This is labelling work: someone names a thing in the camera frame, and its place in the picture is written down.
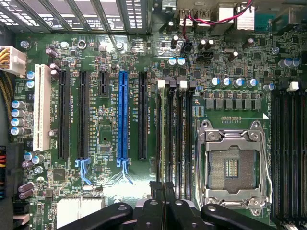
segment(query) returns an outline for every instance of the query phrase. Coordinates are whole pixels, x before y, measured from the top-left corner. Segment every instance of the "blue pcie slot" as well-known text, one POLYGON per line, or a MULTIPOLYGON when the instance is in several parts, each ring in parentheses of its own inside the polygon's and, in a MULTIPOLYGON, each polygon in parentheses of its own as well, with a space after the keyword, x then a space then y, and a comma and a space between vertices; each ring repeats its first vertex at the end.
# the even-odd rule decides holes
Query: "blue pcie slot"
POLYGON ((118 93, 118 152, 117 167, 127 163, 128 146, 128 74, 126 71, 119 72, 118 93))

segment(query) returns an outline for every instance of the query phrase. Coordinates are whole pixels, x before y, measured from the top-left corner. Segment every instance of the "black capacitor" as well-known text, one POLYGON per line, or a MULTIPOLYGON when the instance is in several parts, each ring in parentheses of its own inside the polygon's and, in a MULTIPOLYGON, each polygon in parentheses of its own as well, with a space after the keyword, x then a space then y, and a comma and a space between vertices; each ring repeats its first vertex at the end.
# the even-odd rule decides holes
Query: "black capacitor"
POLYGON ((197 49, 203 49, 206 45, 206 40, 201 40, 198 45, 197 45, 197 49))
POLYGON ((229 54, 228 56, 228 61, 233 61, 236 59, 236 57, 238 57, 239 53, 234 51, 233 53, 229 54))
POLYGON ((209 40, 205 45, 205 50, 210 49, 214 45, 213 40, 209 40))
POLYGON ((46 49, 46 54, 51 57, 51 58, 56 58, 58 56, 58 54, 56 53, 56 51, 50 49, 50 48, 47 48, 46 49))
POLYGON ((248 47, 250 47, 253 44, 254 44, 254 39, 249 38, 245 43, 243 43, 242 48, 247 49, 248 47))

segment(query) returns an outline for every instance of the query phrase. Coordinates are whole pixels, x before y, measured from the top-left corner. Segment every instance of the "cpu socket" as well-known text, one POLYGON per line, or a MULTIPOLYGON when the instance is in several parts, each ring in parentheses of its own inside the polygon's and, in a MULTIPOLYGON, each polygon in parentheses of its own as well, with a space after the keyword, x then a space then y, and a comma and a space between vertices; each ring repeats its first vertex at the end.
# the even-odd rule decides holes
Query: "cpu socket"
POLYGON ((198 127, 199 205, 249 208, 254 216, 259 216, 272 200, 265 134, 260 121, 253 121, 249 129, 214 129, 209 120, 203 120, 198 127))

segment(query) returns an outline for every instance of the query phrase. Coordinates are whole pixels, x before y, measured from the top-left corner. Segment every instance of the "black pcie slot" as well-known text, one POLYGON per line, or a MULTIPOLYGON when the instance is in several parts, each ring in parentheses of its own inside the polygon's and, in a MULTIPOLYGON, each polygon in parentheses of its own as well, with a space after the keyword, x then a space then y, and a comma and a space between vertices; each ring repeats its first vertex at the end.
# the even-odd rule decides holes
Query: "black pcie slot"
POLYGON ((59 73, 59 106, 58 106, 58 158, 69 157, 69 129, 70 129, 70 99, 71 99, 70 73, 59 73))
POLYGON ((147 72, 139 72, 139 160, 147 158, 147 72))
POLYGON ((99 71, 98 95, 100 97, 109 97, 109 74, 106 71, 99 71))
POLYGON ((79 80, 78 158, 86 159, 89 156, 89 74, 80 71, 79 80))

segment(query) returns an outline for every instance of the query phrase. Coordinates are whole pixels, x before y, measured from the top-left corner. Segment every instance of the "white pci slot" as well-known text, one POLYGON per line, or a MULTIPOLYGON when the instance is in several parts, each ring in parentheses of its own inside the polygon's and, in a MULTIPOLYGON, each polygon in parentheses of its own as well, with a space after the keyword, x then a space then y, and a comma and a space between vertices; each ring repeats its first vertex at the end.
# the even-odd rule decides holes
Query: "white pci slot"
POLYGON ((45 151, 50 147, 51 69, 35 64, 33 151, 45 151))

